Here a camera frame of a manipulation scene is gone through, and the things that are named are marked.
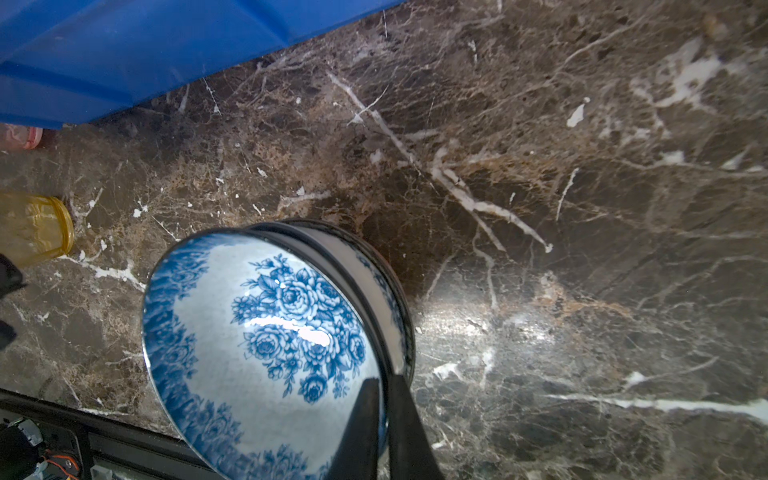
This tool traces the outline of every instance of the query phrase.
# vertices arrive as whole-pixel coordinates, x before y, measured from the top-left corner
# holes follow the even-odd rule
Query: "blue plastic bin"
[[[89,122],[401,2],[0,0],[0,122]]]

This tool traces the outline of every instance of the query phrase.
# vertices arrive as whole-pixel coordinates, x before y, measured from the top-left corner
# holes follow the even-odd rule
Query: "stacked plate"
[[[231,480],[322,478],[362,381],[411,379],[414,352],[389,265],[316,220],[187,238],[155,267],[144,298],[157,393],[187,443]]]

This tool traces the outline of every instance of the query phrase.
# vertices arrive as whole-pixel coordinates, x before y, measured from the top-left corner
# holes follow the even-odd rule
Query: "brown marble surface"
[[[414,1],[0,154],[77,227],[0,386],[173,434],[152,266],[306,216],[402,280],[447,478],[765,478],[766,44],[762,0]]]

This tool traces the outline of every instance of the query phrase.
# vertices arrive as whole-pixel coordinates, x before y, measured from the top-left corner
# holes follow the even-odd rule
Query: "blue and white plate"
[[[380,377],[353,304],[255,233],[166,253],[144,298],[144,355],[187,443],[231,480],[322,478],[362,381]]]

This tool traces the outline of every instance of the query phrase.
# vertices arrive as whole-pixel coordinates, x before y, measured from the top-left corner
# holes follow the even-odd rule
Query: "yellow cup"
[[[74,227],[58,198],[0,192],[0,253],[25,267],[66,255]]]

